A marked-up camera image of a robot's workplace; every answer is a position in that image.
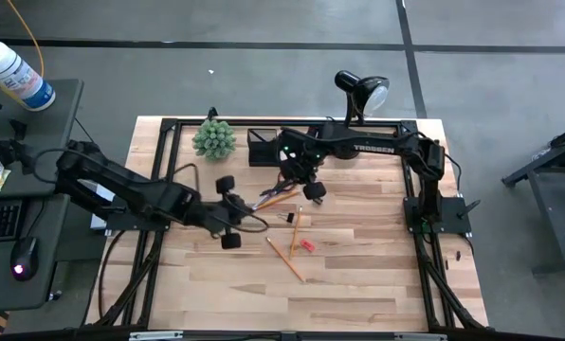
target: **pencil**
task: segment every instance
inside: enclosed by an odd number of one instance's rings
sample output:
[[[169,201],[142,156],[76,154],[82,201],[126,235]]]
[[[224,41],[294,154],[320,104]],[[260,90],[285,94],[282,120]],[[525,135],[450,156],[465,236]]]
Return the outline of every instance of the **pencil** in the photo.
[[[289,259],[292,259],[293,254],[295,253],[295,239],[298,237],[298,228],[300,227],[302,209],[303,207],[301,206],[300,208],[298,208],[298,219],[295,221],[295,227],[293,229],[293,240],[291,241],[291,252],[289,252]]]
[[[289,269],[291,269],[291,271],[293,271],[293,273],[295,274],[295,276],[297,276],[302,282],[305,282],[305,279],[303,279],[303,277],[300,275],[300,273],[295,269],[295,267],[293,266],[293,264],[291,264],[291,262],[283,255],[283,253],[281,252],[281,250],[279,250],[279,248],[274,244],[274,242],[272,242],[272,240],[270,239],[270,237],[265,237],[265,239],[267,240],[267,242],[270,243],[270,245],[272,246],[272,248],[274,249],[274,251],[276,251],[277,254],[279,254],[279,256],[282,258],[282,260],[284,260],[284,262],[286,263],[286,265],[289,267]]]
[[[274,199],[271,199],[270,201],[267,201],[267,202],[257,206],[257,209],[255,209],[255,210],[257,211],[257,210],[260,210],[260,209],[264,209],[266,207],[269,207],[269,206],[272,206],[276,203],[279,203],[282,200],[292,198],[292,197],[294,197],[298,194],[300,194],[300,192],[298,190],[296,190],[296,191],[288,193],[288,194],[279,195],[279,196],[275,197]]]

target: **keyboard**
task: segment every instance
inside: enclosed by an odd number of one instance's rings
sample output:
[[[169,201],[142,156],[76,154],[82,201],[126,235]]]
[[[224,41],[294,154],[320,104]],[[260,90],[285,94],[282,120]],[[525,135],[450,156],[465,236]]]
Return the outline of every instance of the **keyboard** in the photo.
[[[0,242],[15,241],[24,224],[26,201],[0,199]]]

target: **black pen holder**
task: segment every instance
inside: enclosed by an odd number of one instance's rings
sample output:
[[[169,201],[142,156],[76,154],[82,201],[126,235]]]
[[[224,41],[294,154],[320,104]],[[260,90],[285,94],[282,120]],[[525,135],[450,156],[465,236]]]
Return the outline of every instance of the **black pen holder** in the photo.
[[[276,129],[247,129],[248,165],[279,167]]]

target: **bottle label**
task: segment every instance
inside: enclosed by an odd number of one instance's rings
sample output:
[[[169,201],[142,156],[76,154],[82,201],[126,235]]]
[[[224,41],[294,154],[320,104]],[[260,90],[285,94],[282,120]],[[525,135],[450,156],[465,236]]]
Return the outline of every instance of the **bottle label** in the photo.
[[[0,87],[14,94],[30,109],[42,107],[53,97],[53,88],[23,60],[15,72],[0,80]]]

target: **computer mouse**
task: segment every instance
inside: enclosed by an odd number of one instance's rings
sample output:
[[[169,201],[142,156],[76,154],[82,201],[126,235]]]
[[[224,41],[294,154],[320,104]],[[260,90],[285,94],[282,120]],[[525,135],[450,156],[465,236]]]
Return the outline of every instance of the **computer mouse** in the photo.
[[[17,280],[29,280],[38,270],[38,239],[19,239],[10,251],[10,272]]]

